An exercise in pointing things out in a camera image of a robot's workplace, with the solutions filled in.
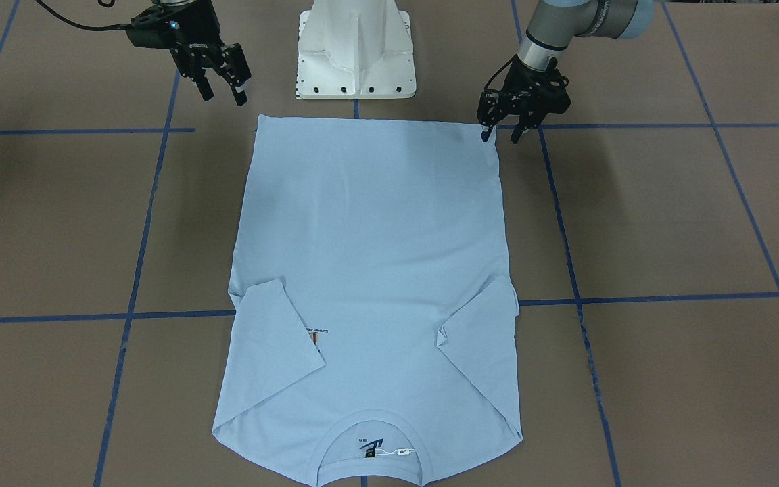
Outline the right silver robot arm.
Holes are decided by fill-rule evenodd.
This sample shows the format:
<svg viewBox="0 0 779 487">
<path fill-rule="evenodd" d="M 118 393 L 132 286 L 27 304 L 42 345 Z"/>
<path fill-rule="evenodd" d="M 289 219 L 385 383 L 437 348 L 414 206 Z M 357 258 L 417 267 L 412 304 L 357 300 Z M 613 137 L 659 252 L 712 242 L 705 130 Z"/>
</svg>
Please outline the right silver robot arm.
<svg viewBox="0 0 779 487">
<path fill-rule="evenodd" d="M 239 43 L 225 43 L 211 1 L 154 1 L 124 27 L 135 47 L 170 52 L 181 77 L 197 87 L 202 99 L 214 92 L 207 78 L 211 70 L 225 80 L 238 107 L 247 101 L 250 65 Z"/>
</svg>

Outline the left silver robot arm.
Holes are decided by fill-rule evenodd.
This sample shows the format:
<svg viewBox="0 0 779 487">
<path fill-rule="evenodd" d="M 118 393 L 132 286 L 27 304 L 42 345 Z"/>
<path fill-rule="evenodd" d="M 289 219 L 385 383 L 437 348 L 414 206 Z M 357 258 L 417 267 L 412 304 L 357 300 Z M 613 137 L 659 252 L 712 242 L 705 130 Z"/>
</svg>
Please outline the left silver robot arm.
<svg viewBox="0 0 779 487">
<path fill-rule="evenodd" d="M 540 1 L 523 31 L 517 52 L 486 81 L 477 120 L 480 139 L 517 117 L 511 142 L 538 129 L 550 114 L 571 107 L 569 80 L 559 62 L 574 38 L 639 37 L 653 19 L 653 1 Z"/>
</svg>

